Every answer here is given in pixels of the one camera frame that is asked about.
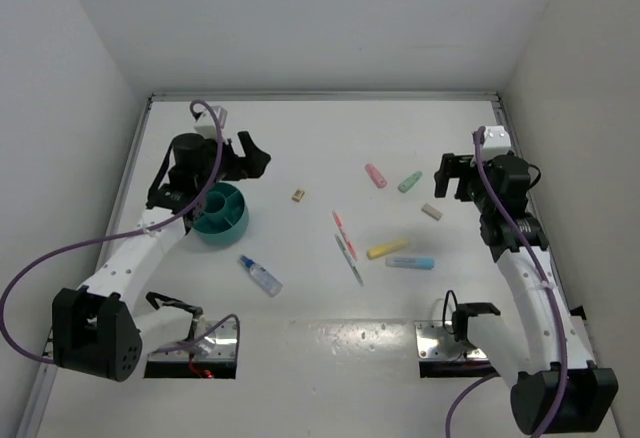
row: red wire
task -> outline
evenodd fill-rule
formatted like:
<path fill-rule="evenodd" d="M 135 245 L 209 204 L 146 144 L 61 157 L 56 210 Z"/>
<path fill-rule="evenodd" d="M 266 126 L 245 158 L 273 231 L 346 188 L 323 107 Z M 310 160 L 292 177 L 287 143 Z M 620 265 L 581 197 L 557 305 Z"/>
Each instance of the red wire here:
<path fill-rule="evenodd" d="M 198 375 L 200 378 L 209 378 L 209 379 L 213 378 L 213 373 L 211 373 L 209 370 L 200 371 L 199 369 L 197 369 L 193 365 L 193 358 L 189 358 L 189 369 L 193 371 L 196 375 Z"/>
<path fill-rule="evenodd" d="M 204 378 L 202 376 L 202 373 L 200 373 L 200 370 L 198 370 L 195 366 L 193 366 L 193 358 L 189 358 L 189 369 L 193 371 L 196 375 L 198 375 L 200 378 Z"/>

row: plastic bottle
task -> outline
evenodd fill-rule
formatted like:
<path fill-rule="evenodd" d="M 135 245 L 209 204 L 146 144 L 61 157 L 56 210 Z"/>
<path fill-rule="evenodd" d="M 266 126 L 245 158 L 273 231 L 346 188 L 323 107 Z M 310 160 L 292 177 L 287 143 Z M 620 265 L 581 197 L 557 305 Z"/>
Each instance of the plastic bottle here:
<path fill-rule="evenodd" d="M 274 297 L 282 290 L 282 283 L 258 263 L 245 255 L 240 255 L 240 263 L 247 269 L 249 276 L 267 295 Z"/>

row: white wall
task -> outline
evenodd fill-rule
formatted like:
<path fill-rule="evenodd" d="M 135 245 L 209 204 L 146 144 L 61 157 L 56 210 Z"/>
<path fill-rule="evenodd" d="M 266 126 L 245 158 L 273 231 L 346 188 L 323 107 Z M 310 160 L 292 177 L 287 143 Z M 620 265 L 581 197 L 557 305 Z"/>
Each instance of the white wall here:
<path fill-rule="evenodd" d="M 77 0 L 0 0 L 0 288 L 41 254 L 103 234 L 143 100 Z M 40 352 L 51 299 L 90 273 L 97 249 L 37 268 L 8 325 Z M 0 437 L 14 436 L 36 365 L 0 340 Z"/>
<path fill-rule="evenodd" d="M 640 435 L 640 0 L 552 0 L 505 94 L 572 304 Z"/>
<path fill-rule="evenodd" d="M 506 85 L 549 0 L 80 0 L 154 90 Z"/>

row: cable tie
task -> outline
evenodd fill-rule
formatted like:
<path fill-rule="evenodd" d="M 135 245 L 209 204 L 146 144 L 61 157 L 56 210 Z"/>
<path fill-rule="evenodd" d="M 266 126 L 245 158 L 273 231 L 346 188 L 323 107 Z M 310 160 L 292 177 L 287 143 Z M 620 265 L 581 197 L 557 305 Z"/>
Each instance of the cable tie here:
<path fill-rule="evenodd" d="M 140 221 L 140 229 L 147 236 L 150 236 L 152 238 L 156 236 L 156 231 L 155 230 L 150 230 L 147 227 L 147 224 L 144 222 L 144 220 Z"/>
<path fill-rule="evenodd" d="M 538 286 L 538 288 L 541 290 L 547 289 L 547 290 L 553 291 L 557 288 L 557 286 L 555 283 L 551 283 L 550 281 L 542 281 Z"/>

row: black clamp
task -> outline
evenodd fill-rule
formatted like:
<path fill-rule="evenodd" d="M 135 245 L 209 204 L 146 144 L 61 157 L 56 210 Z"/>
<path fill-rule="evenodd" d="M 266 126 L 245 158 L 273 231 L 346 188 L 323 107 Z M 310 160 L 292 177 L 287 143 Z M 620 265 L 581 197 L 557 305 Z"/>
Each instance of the black clamp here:
<path fill-rule="evenodd" d="M 245 156 L 238 156 L 231 140 L 218 144 L 197 133 L 184 133 L 171 140 L 160 169 L 147 193 L 147 208 L 166 208 L 173 213 L 184 209 L 202 190 L 211 176 L 218 146 L 222 162 L 216 181 L 239 181 L 260 178 L 271 161 L 271 155 L 258 148 L 248 131 L 238 133 Z M 170 167 L 173 154 L 175 164 Z M 163 183 L 165 176 L 168 183 Z"/>
<path fill-rule="evenodd" d="M 166 295 L 161 295 L 160 293 L 155 293 L 153 291 L 147 293 L 145 299 L 153 307 L 154 310 L 159 310 L 162 306 L 172 306 L 174 308 L 184 310 L 187 313 L 191 313 L 193 315 L 193 320 L 191 322 L 191 327 L 189 328 L 187 341 L 193 340 L 195 338 L 198 318 L 200 318 L 204 314 L 204 311 L 201 307 L 189 305 L 182 300 L 171 298 L 170 296 Z"/>
<path fill-rule="evenodd" d="M 444 198 L 449 188 L 449 180 L 459 178 L 458 189 L 456 191 L 456 200 L 471 201 L 469 196 L 469 182 L 477 177 L 477 171 L 471 166 L 473 155 L 454 155 L 453 153 L 445 153 L 442 155 L 440 168 L 433 175 L 436 181 L 436 198 Z"/>
<path fill-rule="evenodd" d="M 53 360 L 60 368 L 126 380 L 142 353 L 135 321 L 118 293 L 63 288 L 52 304 Z"/>
<path fill-rule="evenodd" d="M 456 305 L 456 311 L 451 317 L 453 326 L 453 336 L 456 341 L 469 343 L 467 330 L 469 328 L 469 318 L 480 315 L 500 316 L 500 310 L 493 303 L 462 303 Z"/>

